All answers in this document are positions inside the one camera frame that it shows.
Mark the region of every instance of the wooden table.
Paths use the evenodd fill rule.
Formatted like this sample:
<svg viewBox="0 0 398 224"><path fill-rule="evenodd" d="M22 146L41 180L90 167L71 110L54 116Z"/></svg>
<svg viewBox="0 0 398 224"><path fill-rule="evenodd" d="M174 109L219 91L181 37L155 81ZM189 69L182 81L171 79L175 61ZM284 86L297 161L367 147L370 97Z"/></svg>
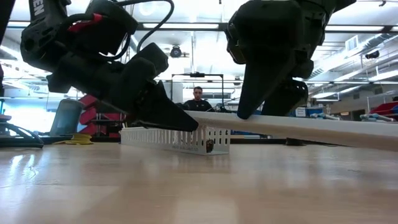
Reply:
<svg viewBox="0 0 398 224"><path fill-rule="evenodd" d="M397 223L398 153L232 145L194 156L115 143L0 151L1 223Z"/></svg>

